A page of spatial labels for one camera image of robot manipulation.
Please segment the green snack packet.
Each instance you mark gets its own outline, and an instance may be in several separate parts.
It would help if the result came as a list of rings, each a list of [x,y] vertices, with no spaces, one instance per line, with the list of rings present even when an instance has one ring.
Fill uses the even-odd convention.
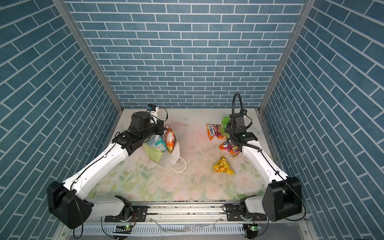
[[[229,121],[230,121],[230,117],[229,117],[229,116],[224,117],[224,118],[222,119],[222,124],[221,124],[221,126],[222,126],[222,130],[223,130],[223,131],[226,129],[226,127],[227,127]]]

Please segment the multicolour snack packet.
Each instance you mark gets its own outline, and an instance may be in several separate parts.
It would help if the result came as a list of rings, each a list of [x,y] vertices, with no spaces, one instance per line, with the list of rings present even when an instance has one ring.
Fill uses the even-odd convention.
[[[233,158],[240,153],[238,146],[236,146],[230,139],[226,139],[226,141],[219,146],[219,149],[231,154]]]

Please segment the yellow snack packet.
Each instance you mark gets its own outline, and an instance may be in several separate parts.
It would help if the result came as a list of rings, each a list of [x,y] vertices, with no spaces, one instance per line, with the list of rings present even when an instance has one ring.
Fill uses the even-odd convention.
[[[230,164],[228,163],[227,159],[222,156],[220,160],[218,160],[214,165],[213,165],[213,172],[214,173],[226,173],[229,175],[234,175],[234,171],[232,170]]]

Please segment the colourful paper gift bag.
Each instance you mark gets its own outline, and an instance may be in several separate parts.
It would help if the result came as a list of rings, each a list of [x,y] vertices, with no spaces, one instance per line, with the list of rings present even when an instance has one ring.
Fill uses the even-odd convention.
[[[187,163],[181,157],[180,144],[170,122],[165,122],[162,135],[154,135],[143,144],[146,155],[154,163],[166,168],[170,167],[175,173],[185,171]]]

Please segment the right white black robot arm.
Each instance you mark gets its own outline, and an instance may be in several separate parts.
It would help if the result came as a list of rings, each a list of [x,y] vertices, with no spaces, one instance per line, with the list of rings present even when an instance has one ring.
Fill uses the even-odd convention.
[[[302,185],[298,178],[289,177],[265,154],[258,138],[247,131],[244,118],[241,113],[231,114],[225,133],[229,134],[231,143],[254,165],[267,187],[262,197],[241,199],[241,215],[245,219],[260,217],[262,221],[290,221],[290,217],[304,210]]]

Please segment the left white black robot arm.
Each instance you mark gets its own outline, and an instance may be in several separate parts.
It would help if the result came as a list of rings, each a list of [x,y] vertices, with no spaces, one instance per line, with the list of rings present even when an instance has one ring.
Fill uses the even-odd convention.
[[[159,107],[148,105],[146,111],[133,113],[127,130],[117,134],[108,147],[79,172],[62,183],[47,188],[48,210],[69,229],[76,229],[87,219],[113,216],[119,221],[132,219],[132,204],[116,195],[105,201],[91,200],[88,195],[96,184],[117,164],[128,159],[155,135],[162,135],[164,120]]]

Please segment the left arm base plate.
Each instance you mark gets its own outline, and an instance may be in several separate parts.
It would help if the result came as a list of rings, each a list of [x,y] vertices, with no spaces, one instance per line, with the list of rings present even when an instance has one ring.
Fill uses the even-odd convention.
[[[131,206],[124,208],[117,216],[106,216],[106,223],[144,222],[148,213],[148,206]]]

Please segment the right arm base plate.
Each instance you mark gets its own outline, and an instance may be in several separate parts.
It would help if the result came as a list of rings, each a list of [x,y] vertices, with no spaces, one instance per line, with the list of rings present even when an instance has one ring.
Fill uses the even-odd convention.
[[[266,221],[267,216],[261,213],[250,213],[242,204],[224,204],[222,210],[225,212],[227,221]]]

